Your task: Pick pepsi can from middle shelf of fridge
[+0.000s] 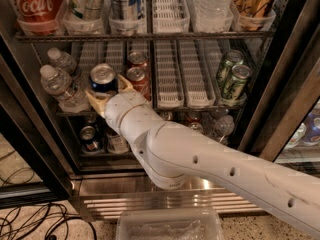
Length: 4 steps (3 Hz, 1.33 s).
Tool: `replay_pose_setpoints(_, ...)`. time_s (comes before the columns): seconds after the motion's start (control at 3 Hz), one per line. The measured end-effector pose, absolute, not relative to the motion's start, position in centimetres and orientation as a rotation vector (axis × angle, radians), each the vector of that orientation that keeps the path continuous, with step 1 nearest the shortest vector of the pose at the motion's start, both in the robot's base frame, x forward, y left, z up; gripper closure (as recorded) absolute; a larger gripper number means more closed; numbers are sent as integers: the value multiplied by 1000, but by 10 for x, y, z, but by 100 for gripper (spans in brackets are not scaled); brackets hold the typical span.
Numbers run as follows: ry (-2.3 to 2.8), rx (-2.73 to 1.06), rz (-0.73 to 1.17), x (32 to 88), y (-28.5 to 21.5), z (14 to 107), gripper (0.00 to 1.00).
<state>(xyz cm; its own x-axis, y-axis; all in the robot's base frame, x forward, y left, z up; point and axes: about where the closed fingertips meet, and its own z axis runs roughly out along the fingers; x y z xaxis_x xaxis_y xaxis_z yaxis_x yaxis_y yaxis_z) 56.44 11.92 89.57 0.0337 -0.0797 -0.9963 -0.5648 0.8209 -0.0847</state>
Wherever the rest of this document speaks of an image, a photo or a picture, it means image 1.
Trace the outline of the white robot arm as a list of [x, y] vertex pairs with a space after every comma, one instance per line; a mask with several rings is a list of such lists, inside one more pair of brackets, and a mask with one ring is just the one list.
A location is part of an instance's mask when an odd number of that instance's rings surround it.
[[128, 142], [151, 181], [164, 190], [196, 176], [243, 197], [291, 226], [320, 238], [320, 179], [229, 148], [165, 121], [128, 80], [116, 91], [85, 94], [107, 125]]

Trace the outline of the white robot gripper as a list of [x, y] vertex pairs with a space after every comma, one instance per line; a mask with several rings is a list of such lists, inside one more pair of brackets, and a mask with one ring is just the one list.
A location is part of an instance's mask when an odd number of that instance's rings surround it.
[[152, 109], [149, 102], [124, 76], [118, 74], [118, 91], [107, 93], [86, 89], [85, 94], [92, 108], [107, 125], [123, 136], [131, 147], [139, 146], [147, 132], [164, 120]]

